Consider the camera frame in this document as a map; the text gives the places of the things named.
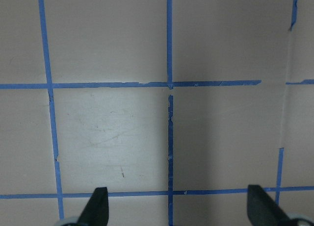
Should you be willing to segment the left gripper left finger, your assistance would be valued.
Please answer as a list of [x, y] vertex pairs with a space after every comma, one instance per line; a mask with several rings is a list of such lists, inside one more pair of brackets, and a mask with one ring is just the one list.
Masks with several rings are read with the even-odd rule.
[[77, 220], [78, 226], [106, 226], [108, 224], [108, 191], [106, 187], [94, 190]]

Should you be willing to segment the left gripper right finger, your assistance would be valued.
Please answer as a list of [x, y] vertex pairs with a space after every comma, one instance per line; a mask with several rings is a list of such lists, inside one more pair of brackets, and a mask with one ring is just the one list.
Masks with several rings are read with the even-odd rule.
[[301, 220], [291, 219], [259, 185], [248, 185], [247, 216], [253, 226], [297, 226]]

